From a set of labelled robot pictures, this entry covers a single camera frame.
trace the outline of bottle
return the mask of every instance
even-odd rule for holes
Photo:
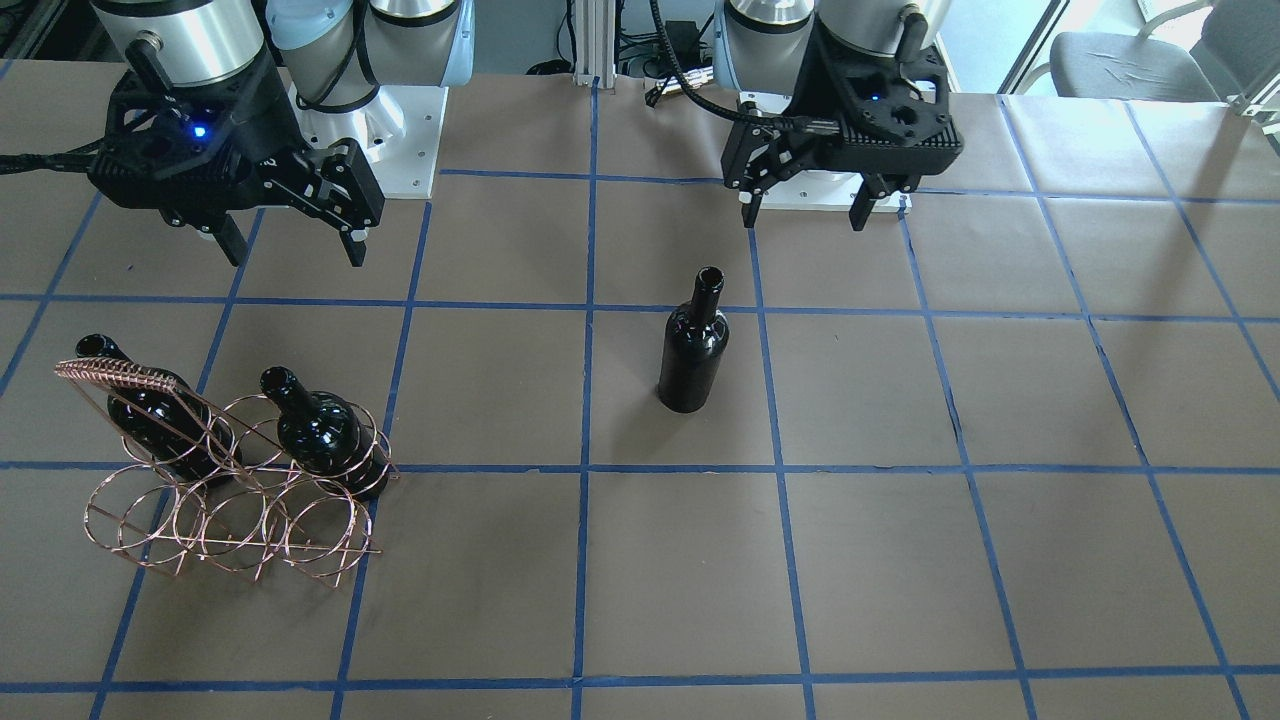
[[[262,373],[262,392],[280,409],[275,436],[307,473],[329,478],[360,502],[387,487],[387,456],[351,405],[332,392],[308,392],[288,368]]]
[[[115,341],[105,334],[82,337],[76,343],[76,356],[114,357],[132,363],[129,356],[115,345]],[[205,442],[206,428],[212,427],[218,441],[212,443],[214,451],[232,447],[230,428],[212,424],[209,409],[200,401],[179,397],[183,395],[183,389],[187,393],[192,392],[187,380],[169,370],[147,369],[175,379],[180,388],[179,393],[169,395],[154,389],[113,387],[113,395],[108,395],[106,398],[108,416],[115,421],[119,429],[150,452],[156,462],[168,468],[175,477],[174,479],[197,483],[210,478],[202,486],[206,489],[230,480],[230,475],[224,473],[223,465],[210,455],[211,443]],[[236,460],[239,461],[238,447],[236,448]]]
[[[703,268],[694,279],[694,297],[667,318],[658,398],[676,413],[707,404],[721,355],[728,346],[728,320],[717,309],[724,273]]]

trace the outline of bottle neck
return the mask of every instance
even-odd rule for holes
[[[297,375],[288,368],[275,366],[262,373],[262,393],[280,409],[280,413],[293,416],[315,416],[320,414],[320,401],[302,387]]]
[[[689,319],[703,327],[712,324],[722,290],[724,290],[724,273],[718,268],[699,270],[694,279],[694,297],[689,301]]]
[[[124,360],[132,363],[129,356],[120,350],[115,341],[106,337],[105,334],[90,334],[81,338],[76,343],[76,356],[77,357],[113,357],[115,360]]]

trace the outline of gray chair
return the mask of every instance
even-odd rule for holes
[[[1212,6],[1190,53],[1151,37],[1157,26]],[[1164,13],[1137,37],[1064,32],[1050,49],[1057,94],[1119,100],[1220,101],[1280,73],[1280,0],[1198,0]]]

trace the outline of chair seat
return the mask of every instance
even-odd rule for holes
[[[1217,101],[1189,53],[1160,40],[1110,32],[1064,32],[1050,49],[1050,72],[1066,97]]]

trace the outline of light blue joint cover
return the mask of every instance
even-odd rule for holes
[[[449,61],[444,65],[440,87],[453,87],[471,82],[475,68],[476,50],[476,10],[475,0],[458,0],[458,24],[453,31],[453,46],[449,49]]]
[[[712,70],[716,73],[716,85],[741,91],[742,86],[737,82],[737,76],[733,73],[733,58],[730,56],[728,51],[727,22],[724,3],[716,3],[716,23],[712,26],[714,35],[714,40],[712,41],[712,54],[714,56]]]
[[[306,47],[342,22],[352,0],[269,0],[266,26],[280,50]]]

